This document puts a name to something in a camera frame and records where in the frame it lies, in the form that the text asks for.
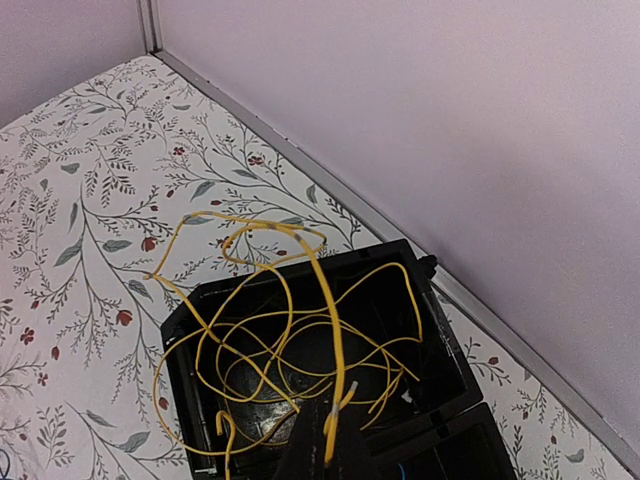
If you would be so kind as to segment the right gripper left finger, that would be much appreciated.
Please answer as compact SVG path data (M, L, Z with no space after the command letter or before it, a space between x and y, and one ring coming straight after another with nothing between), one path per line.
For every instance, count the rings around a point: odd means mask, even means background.
M273 480L330 478L324 463L326 416L326 404L322 400L307 400L302 404Z

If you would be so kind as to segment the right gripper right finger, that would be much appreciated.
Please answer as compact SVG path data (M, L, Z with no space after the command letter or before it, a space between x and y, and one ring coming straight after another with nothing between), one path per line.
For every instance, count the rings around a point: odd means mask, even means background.
M334 457L327 467L331 480L382 479L358 425L358 412L349 408L340 413Z

